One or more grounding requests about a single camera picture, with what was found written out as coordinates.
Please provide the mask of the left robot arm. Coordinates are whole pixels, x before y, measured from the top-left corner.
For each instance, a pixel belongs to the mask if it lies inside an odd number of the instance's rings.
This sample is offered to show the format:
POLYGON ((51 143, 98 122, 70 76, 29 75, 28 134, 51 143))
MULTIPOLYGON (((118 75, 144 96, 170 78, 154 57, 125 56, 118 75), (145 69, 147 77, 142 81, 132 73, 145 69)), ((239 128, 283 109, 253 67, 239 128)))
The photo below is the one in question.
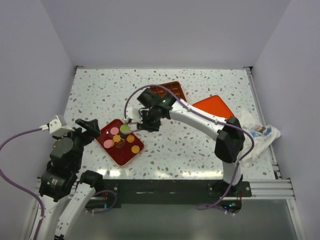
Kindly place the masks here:
POLYGON ((69 127, 65 119, 57 115, 40 126, 56 141, 46 171, 40 178, 41 203, 30 233, 31 240, 66 240, 89 199, 104 190, 103 176, 97 172, 87 170, 77 177, 84 147, 101 134, 98 120, 79 118, 75 123, 78 128, 69 127), (77 189, 73 190, 77 180, 77 189))

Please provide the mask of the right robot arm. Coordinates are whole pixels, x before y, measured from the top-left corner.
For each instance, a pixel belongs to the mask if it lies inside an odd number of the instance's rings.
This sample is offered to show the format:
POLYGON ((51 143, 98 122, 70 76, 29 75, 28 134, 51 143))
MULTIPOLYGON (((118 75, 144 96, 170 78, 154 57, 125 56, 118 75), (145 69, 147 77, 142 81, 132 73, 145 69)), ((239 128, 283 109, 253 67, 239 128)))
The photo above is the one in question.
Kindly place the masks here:
POLYGON ((222 161, 223 192, 230 197, 240 190, 242 174, 240 158, 244 148, 244 131, 239 120, 228 119, 204 112, 167 92, 163 97, 151 89, 145 89, 137 100, 143 105, 138 129, 156 132, 161 119, 174 120, 193 127, 215 141, 214 154, 222 161))

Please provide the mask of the green cookie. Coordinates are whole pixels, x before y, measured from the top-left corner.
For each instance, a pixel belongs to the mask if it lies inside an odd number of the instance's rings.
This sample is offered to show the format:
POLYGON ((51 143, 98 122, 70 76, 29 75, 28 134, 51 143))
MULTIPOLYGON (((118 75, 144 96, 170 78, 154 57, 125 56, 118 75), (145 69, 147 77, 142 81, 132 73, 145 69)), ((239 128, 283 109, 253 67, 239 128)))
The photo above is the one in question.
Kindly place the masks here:
POLYGON ((127 133, 127 132, 131 131, 131 128, 129 127, 128 124, 123 124, 123 125, 120 126, 119 130, 122 133, 127 133))

